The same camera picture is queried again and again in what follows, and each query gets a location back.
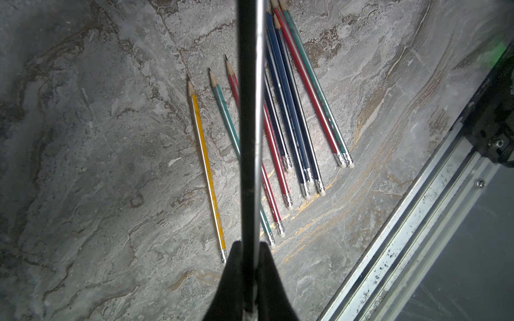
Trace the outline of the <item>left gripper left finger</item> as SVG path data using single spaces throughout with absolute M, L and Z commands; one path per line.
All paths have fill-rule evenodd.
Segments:
M 203 320 L 243 320 L 241 241 L 232 244 L 218 289 Z

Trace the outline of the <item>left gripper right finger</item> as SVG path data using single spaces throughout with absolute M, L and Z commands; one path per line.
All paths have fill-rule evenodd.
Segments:
M 287 298 L 269 245 L 260 242 L 257 270 L 258 320 L 299 320 Z

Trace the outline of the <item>red pencil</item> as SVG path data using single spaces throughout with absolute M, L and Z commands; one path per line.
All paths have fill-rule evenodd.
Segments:
M 347 166 L 347 163 L 343 157 L 343 154 L 339 150 L 339 147 L 337 146 L 335 137 L 329 128 L 329 123 L 323 113 L 321 103 L 316 95 L 315 89 L 313 87 L 312 81 L 310 80 L 310 77 L 307 73 L 307 69 L 305 67 L 305 64 L 301 58 L 301 55 L 299 53 L 299 50 L 297 48 L 297 45 L 294 42 L 293 35 L 286 23 L 285 16 L 281 12 L 279 8 L 279 1 L 271 0 L 271 5 L 273 8 L 274 16 L 277 18 L 278 23 L 282 29 L 282 34 L 285 37 L 287 46 L 289 48 L 289 51 L 291 53 L 291 56 L 293 57 L 294 63 L 297 67 L 297 71 L 299 76 L 301 77 L 301 80 L 303 82 L 303 85 L 305 87 L 306 93 L 309 96 L 309 99 L 311 101 L 311 104 L 313 105 L 313 108 L 316 112 L 317 118 L 319 120 L 319 123 L 321 125 L 321 128 L 325 134 L 325 138 L 328 141 L 328 144 L 331 148 L 332 153 L 334 154 L 337 163 L 340 167 L 345 168 Z
M 282 168 L 281 156 L 278 152 L 278 147 L 277 147 L 277 143 L 275 140 L 273 129 L 270 124 L 270 119 L 269 119 L 269 114 L 267 111 L 266 104 L 264 104 L 264 106 L 263 106 L 263 111 L 264 111 L 264 116 L 263 116 L 264 129 L 266 131 L 266 136 L 267 136 L 270 152 L 271 152 L 271 155 L 273 158 L 275 171 L 277 172 L 279 186 L 281 187 L 282 198 L 284 199 L 286 208 L 288 210 L 292 210 L 293 209 L 293 201 L 292 201 L 291 194 L 289 191 L 289 186 L 287 185 L 284 170 Z
M 229 83 L 231 85 L 232 93 L 234 95 L 234 100 L 236 101 L 238 111 L 240 111 L 241 104 L 240 104 L 240 96 L 239 96 L 238 79 L 232 68 L 232 65 L 230 64 L 228 57 L 226 55 L 224 55 L 224 58 L 225 58 L 226 70 L 228 73 Z M 263 186 L 263 189 L 264 189 L 264 192 L 266 195 L 266 200 L 267 200 L 270 210 L 271 210 L 271 214 L 272 214 L 274 222 L 275 222 L 275 226 L 278 231 L 278 235 L 281 238 L 284 238 L 285 237 L 285 229 L 284 229 L 284 226 L 281 221 L 281 216 L 278 211 L 278 205 L 277 205 L 276 199 L 273 195 L 273 189 L 269 182 L 269 178 L 267 176 L 266 167 L 265 167 L 264 163 L 261 163 L 261 172 L 262 172 L 262 186 Z

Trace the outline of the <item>black pencil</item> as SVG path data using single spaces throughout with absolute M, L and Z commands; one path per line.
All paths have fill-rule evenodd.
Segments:
M 264 1 L 238 2 L 242 285 L 245 320 L 262 320 L 260 207 L 264 68 Z

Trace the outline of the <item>green pencil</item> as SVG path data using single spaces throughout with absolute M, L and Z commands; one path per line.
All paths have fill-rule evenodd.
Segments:
M 208 75 L 209 75 L 209 79 L 210 79 L 210 86 L 211 86 L 211 89 L 212 89 L 212 92 L 214 94 L 214 98 L 216 100 L 216 104 L 218 105 L 218 108 L 220 110 L 220 114 L 222 116 L 222 120 L 224 122 L 224 126 L 227 130 L 227 133 L 228 133 L 228 136 L 230 138 L 230 142 L 232 143 L 232 147 L 234 149 L 234 152 L 235 152 L 235 155 L 236 155 L 236 158 L 238 159 L 238 162 L 240 162 L 241 160 L 241 155 L 240 155 L 240 141 L 239 141 L 239 138 L 238 138 L 238 135 L 236 133 L 236 130 L 235 130 L 235 127 L 234 127 L 234 123 L 232 121 L 232 118 L 230 116 L 230 112 L 229 112 L 229 109 L 227 107 L 227 104 L 226 104 L 226 101 L 224 99 L 224 96 L 223 96 L 223 93 L 222 93 L 222 90 L 218 84 L 218 81 L 214 75 L 214 73 L 212 72 L 212 70 L 210 68 L 207 69 L 207 72 L 208 72 Z M 264 230 L 264 234 L 266 235 L 266 239 L 267 239 L 267 242 L 269 244 L 269 246 L 274 249 L 276 247 L 276 241 L 274 239 L 274 235 L 273 235 L 273 232 L 270 228 L 270 224 L 269 224 L 269 221 L 266 217 L 266 213 L 264 211 L 264 208 L 262 207 L 262 205 L 260 206 L 260 223 L 261 223 L 261 226 Z
M 279 4 L 282 15 L 284 16 L 284 19 L 294 40 L 295 47 L 297 48 L 299 56 L 301 56 L 301 59 L 305 66 L 306 72 L 309 75 L 309 79 L 316 93 L 317 100 L 319 101 L 320 107 L 323 109 L 323 113 L 325 115 L 327 124 L 330 127 L 330 131 L 333 135 L 335 144 L 337 146 L 338 153 L 342 156 L 344 166 L 353 169 L 355 167 L 355 163 L 353 162 L 352 156 L 350 155 L 347 145 L 342 137 L 341 131 L 337 125 L 337 122 L 330 108 L 328 100 L 325 96 L 325 93 L 321 87 L 319 79 L 313 68 L 313 64 L 311 63 L 309 55 L 307 54 L 307 51 L 302 43 L 302 39 L 298 32 L 298 29 L 288 10 L 288 6 L 285 1 L 279 1 Z

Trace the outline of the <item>yellow pencil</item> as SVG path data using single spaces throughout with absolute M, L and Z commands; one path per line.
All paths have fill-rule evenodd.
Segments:
M 202 120 L 200 116 L 200 110 L 198 105 L 198 99 L 195 94 L 193 82 L 191 81 L 191 77 L 189 74 L 186 75 L 186 84 L 187 84 L 187 99 L 190 104 L 191 114 L 195 129 L 195 135 L 198 139 L 199 144 L 199 154 L 201 158 L 201 164 L 203 167 L 203 172 L 206 177 L 207 184 L 207 194 L 210 200 L 210 209 L 213 217 L 214 228 L 216 231 L 216 237 L 218 241 L 218 248 L 220 251 L 220 257 L 223 264 L 226 264 L 228 256 L 226 253 L 226 242 L 224 238 L 224 232 L 222 228 L 222 222 L 219 214 L 218 203 L 216 199 L 216 192 L 214 189 L 214 182 L 211 173 L 210 160 L 207 152 L 207 144 L 205 136 L 203 135 L 203 127 Z

